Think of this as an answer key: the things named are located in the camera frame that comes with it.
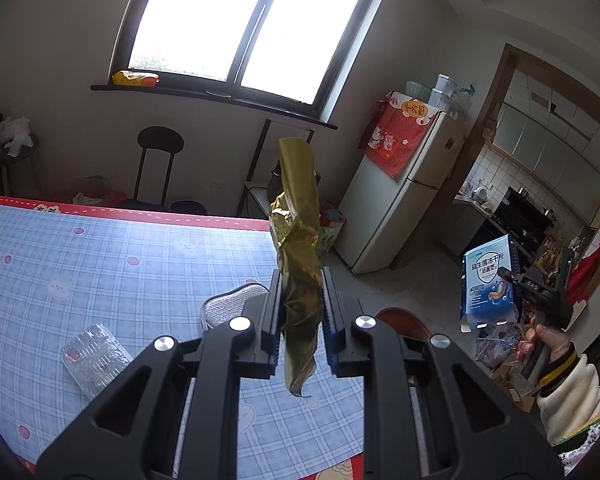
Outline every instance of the white refrigerator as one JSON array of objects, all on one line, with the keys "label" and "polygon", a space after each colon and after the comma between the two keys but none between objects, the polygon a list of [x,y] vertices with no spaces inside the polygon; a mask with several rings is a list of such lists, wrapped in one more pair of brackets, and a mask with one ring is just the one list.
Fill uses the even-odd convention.
[{"label": "white refrigerator", "polygon": [[340,203],[347,221],[335,243],[352,272],[391,263],[453,168],[464,138],[462,125],[441,113],[395,178],[362,159]]}]

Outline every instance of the hand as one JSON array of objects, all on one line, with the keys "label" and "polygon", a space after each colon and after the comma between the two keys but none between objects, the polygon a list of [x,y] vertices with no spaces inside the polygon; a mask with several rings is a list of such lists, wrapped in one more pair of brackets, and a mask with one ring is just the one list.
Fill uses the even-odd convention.
[{"label": "hand", "polygon": [[518,343],[518,354],[516,355],[518,361],[522,362],[526,355],[534,351],[538,337],[551,349],[551,355],[549,356],[549,362],[551,363],[560,359],[571,347],[569,336],[562,330],[542,324],[536,325],[536,317],[534,316],[531,320],[531,326],[526,330],[522,341]]}]

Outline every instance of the white sleeve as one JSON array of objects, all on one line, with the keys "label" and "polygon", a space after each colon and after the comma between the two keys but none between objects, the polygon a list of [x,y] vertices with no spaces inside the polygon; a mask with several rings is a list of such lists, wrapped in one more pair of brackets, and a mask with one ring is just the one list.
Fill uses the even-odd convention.
[{"label": "white sleeve", "polygon": [[550,444],[577,430],[600,412],[600,386],[596,367],[580,361],[564,382],[547,397],[538,396],[540,418]]}]

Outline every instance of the kitchen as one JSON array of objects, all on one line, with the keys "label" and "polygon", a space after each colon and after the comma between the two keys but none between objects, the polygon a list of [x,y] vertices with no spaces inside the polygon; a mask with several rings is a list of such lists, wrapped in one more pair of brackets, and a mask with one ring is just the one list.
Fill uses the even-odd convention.
[{"label": "kitchen", "polygon": [[440,219],[436,238],[460,259],[506,233],[536,280],[552,273],[561,248],[573,247],[580,257],[600,245],[600,125],[517,70],[493,140]]}]

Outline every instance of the window frame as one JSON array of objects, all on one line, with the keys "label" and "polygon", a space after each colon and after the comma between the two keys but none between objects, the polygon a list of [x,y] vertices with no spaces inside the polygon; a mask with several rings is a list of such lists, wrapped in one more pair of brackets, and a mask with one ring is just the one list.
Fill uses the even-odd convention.
[{"label": "window frame", "polygon": [[[249,20],[247,29],[244,31],[242,40],[238,46],[238,51],[232,61],[227,81],[217,81],[199,76],[152,70],[152,72],[160,75],[160,82],[158,83],[160,87],[179,91],[206,92],[224,97],[230,95],[232,98],[280,108],[296,114],[303,114],[316,118],[319,117],[356,33],[366,15],[371,0],[358,0],[351,13],[349,23],[347,23],[347,26],[342,33],[342,37],[340,38],[340,42],[333,53],[333,57],[331,57],[329,66],[324,73],[314,102],[310,105],[263,90],[243,87],[240,84],[251,52],[258,39],[258,34],[273,1],[274,0],[258,0]],[[111,63],[110,75],[113,75],[120,70],[129,70],[131,52],[148,2],[149,0],[130,0],[118,34],[118,41]]]}]

